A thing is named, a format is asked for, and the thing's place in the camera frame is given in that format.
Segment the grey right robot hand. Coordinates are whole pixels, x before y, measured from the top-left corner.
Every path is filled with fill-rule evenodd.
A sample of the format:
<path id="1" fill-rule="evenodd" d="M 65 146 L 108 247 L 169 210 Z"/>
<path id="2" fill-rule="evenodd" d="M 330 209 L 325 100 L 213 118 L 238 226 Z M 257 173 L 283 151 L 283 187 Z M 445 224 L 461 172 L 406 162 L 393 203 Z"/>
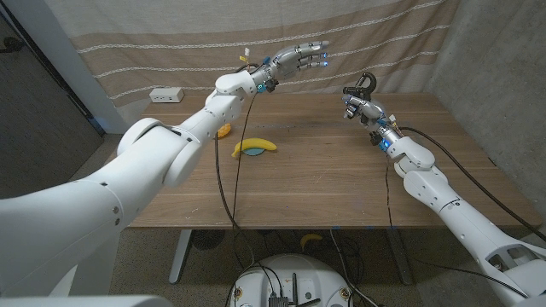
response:
<path id="1" fill-rule="evenodd" d="M 369 132 L 373 146 L 386 152 L 397 140 L 402 138 L 395 124 L 395 118 L 385 115 L 384 107 L 373 99 L 363 99 L 357 96 L 345 95 L 342 98 L 345 103 L 345 117 L 348 119 L 359 118 L 360 124 Z"/>

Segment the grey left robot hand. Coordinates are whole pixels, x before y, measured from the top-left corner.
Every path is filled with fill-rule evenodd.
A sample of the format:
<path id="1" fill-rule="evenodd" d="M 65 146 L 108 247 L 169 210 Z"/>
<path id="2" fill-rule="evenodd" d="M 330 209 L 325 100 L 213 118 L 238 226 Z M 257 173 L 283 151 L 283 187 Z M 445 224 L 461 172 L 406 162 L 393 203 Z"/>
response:
<path id="1" fill-rule="evenodd" d="M 326 67 L 328 56 L 325 49 L 329 41 L 316 41 L 286 47 L 250 74 L 260 88 L 271 92 L 280 81 L 293 77 L 297 72 L 310 68 Z"/>

